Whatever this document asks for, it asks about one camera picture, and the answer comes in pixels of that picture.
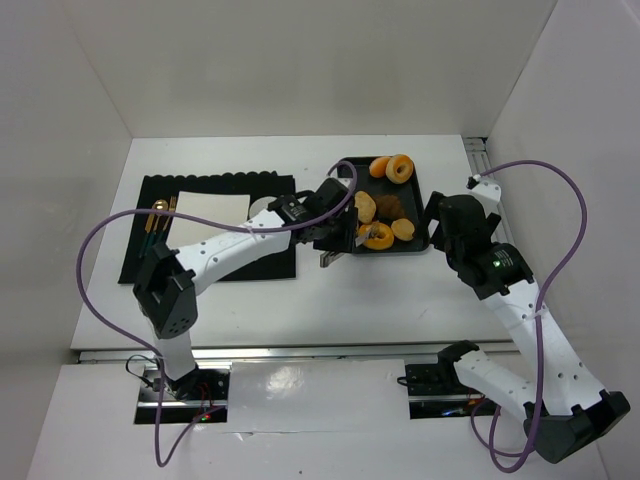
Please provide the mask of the metal tongs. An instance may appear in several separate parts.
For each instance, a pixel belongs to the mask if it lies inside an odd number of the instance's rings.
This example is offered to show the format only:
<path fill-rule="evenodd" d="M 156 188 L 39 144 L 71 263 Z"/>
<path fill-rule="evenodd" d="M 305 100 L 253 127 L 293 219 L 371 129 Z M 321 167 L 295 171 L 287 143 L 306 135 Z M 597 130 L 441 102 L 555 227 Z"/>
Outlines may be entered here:
<path fill-rule="evenodd" d="M 377 233 L 378 228 L 369 225 L 365 228 L 364 232 L 361 234 L 357 234 L 354 237 L 353 244 L 350 246 L 350 249 L 346 252 L 324 252 L 320 255 L 320 267 L 327 268 L 336 260 L 346 255 L 347 253 L 352 253 L 356 248 L 362 246 L 367 240 L 374 237 Z"/>

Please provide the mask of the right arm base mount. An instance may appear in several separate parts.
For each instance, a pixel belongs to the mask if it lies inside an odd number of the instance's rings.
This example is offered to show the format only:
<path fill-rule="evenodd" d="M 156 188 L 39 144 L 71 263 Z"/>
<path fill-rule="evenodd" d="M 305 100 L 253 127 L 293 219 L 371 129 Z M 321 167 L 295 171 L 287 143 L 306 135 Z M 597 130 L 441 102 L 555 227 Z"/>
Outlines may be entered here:
<path fill-rule="evenodd" d="M 454 362 L 463 354 L 479 350 L 470 341 L 460 341 L 438 352 L 435 363 L 405 366 L 405 373 L 396 382 L 407 392 L 411 420 L 494 414 L 496 405 L 479 391 L 463 385 L 454 371 Z"/>

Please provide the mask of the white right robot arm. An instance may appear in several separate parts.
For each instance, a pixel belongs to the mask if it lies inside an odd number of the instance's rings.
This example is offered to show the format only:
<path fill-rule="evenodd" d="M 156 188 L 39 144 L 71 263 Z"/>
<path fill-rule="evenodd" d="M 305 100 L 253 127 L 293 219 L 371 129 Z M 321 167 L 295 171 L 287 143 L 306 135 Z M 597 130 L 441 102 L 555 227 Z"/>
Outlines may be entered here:
<path fill-rule="evenodd" d="M 631 407 L 622 392 L 607 390 L 579 358 L 517 248 L 493 240 L 501 218 L 484 207 L 499 202 L 500 186 L 472 177 L 468 188 L 452 196 L 433 192 L 423 221 L 437 224 L 432 245 L 501 321 L 536 379 L 529 382 L 496 364 L 471 341 L 439 352 L 441 377 L 480 392 L 513 415 L 534 451 L 557 464 L 606 435 Z"/>

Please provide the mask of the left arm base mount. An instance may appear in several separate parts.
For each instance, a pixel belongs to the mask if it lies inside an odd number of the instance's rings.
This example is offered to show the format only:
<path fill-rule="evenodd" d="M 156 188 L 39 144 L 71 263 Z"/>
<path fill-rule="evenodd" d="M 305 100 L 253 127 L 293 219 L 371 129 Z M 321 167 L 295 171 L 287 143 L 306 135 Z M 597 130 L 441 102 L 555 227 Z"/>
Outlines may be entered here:
<path fill-rule="evenodd" d="M 125 362 L 125 371 L 140 382 L 134 423 L 151 425 L 160 397 L 160 373 L 157 360 L 134 354 Z M 203 424 L 226 423 L 230 369 L 202 368 L 195 380 L 188 380 L 178 390 L 169 381 L 164 384 L 161 424 L 187 424 L 197 420 Z"/>

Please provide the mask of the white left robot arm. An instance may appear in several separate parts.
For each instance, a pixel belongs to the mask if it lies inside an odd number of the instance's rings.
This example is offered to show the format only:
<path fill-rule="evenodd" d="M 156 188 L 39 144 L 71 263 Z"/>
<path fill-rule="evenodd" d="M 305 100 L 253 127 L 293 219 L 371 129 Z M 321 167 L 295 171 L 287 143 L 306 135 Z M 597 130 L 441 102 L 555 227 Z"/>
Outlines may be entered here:
<path fill-rule="evenodd" d="M 133 294 L 150 321 L 165 385 L 183 399 L 201 381 L 190 328 L 197 297 L 227 275 L 292 246 L 310 243 L 328 267 L 357 246 L 353 179 L 327 178 L 310 193 L 284 195 L 232 231 L 179 249 L 154 246 L 146 255 Z"/>

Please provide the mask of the orange glazed ring donut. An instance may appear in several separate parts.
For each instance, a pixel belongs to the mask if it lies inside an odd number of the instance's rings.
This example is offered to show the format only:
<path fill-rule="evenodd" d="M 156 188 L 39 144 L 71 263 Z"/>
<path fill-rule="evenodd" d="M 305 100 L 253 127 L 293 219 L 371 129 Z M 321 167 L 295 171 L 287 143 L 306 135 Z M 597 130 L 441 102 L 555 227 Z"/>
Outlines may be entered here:
<path fill-rule="evenodd" d="M 358 230 L 358 235 L 366 236 L 363 242 L 365 248 L 376 251 L 389 249 L 395 239 L 392 229 L 388 225 L 380 222 L 361 225 Z"/>

